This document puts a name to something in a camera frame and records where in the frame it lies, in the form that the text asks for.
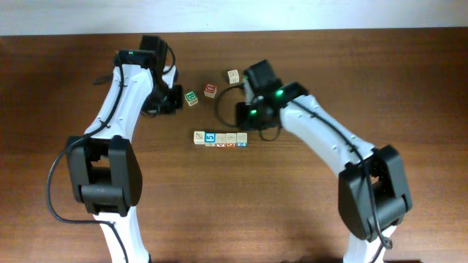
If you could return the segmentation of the plain wooden block row end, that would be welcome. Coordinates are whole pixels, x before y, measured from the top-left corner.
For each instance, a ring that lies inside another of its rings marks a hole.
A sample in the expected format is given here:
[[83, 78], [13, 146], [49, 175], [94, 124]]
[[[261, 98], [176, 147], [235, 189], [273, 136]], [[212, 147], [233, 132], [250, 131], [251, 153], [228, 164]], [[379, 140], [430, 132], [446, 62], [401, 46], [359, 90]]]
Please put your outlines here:
[[193, 142], [196, 145], [204, 145], [205, 144], [205, 132], [194, 131]]

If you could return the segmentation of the blue K wooden block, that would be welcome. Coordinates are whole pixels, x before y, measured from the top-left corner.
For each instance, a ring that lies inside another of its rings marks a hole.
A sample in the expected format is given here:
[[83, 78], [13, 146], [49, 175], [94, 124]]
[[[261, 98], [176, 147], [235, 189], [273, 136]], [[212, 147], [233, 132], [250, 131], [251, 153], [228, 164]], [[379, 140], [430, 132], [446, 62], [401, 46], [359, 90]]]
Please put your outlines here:
[[248, 145], [248, 134], [245, 132], [238, 132], [236, 134], [236, 144], [238, 147], [246, 147]]

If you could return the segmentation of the red I wooden block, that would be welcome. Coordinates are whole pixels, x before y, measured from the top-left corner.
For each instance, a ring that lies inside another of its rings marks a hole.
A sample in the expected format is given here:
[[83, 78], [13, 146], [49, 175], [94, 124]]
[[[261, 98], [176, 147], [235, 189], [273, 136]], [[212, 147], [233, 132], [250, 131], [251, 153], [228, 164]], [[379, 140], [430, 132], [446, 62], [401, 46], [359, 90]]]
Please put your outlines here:
[[237, 146], [237, 134], [236, 133], [226, 133], [226, 146], [227, 147]]

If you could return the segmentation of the ice cream wooden block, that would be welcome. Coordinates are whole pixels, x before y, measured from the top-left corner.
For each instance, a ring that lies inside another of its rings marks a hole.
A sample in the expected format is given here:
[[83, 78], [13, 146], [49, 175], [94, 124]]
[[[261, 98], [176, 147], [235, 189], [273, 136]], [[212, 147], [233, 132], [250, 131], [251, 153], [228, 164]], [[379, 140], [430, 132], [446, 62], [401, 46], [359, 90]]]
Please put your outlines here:
[[225, 133], [216, 133], [215, 146], [219, 148], [223, 148], [226, 146], [226, 134]]

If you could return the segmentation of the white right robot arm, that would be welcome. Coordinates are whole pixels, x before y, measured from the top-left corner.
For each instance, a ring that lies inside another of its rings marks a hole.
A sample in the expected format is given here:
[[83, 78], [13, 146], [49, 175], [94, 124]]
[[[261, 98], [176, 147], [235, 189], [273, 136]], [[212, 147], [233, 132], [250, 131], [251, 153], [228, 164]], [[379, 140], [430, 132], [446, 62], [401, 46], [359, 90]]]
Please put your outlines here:
[[377, 148], [346, 129], [298, 82], [284, 84], [268, 61], [244, 70], [245, 102], [236, 125], [262, 132], [276, 127], [301, 139], [338, 179], [338, 209], [350, 231], [344, 262], [383, 262], [390, 236], [412, 209], [399, 152]]

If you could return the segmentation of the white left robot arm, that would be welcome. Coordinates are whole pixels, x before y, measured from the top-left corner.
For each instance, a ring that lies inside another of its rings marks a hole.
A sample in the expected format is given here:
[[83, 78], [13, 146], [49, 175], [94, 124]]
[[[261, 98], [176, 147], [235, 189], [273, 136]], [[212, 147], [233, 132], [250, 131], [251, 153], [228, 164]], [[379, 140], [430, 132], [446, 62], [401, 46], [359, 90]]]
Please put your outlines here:
[[150, 262], [137, 221], [143, 176], [132, 148], [140, 116], [173, 114], [183, 107], [173, 54], [158, 36], [143, 36], [137, 50], [120, 50], [110, 90], [83, 136], [71, 136], [65, 154], [75, 200], [100, 224], [113, 262]]

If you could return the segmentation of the green B wooden block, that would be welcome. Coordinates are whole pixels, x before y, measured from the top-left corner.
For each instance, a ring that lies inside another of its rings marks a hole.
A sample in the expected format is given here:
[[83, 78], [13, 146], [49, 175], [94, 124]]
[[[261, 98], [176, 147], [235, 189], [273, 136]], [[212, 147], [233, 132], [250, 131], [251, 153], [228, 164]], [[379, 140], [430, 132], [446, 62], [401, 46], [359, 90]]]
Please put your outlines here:
[[184, 94], [184, 98], [190, 107], [199, 102], [198, 96], [194, 91]]

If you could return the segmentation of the green R wooden block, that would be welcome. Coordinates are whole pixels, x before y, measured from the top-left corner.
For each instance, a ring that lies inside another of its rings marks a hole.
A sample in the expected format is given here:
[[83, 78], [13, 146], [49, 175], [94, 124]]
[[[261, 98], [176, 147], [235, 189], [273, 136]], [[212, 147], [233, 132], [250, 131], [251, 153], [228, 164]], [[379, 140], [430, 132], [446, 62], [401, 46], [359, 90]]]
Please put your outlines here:
[[240, 82], [240, 75], [237, 69], [232, 69], [227, 72], [229, 84], [236, 84]]

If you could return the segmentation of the red U wooden block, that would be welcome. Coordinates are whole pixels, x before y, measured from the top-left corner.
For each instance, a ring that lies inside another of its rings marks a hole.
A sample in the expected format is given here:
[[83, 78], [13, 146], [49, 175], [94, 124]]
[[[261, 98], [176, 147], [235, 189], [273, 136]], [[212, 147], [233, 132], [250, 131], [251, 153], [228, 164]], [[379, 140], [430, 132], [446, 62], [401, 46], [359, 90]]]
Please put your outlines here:
[[216, 93], [217, 93], [217, 85], [212, 84], [212, 83], [207, 83], [205, 85], [203, 93], [208, 98], [214, 98], [216, 96]]

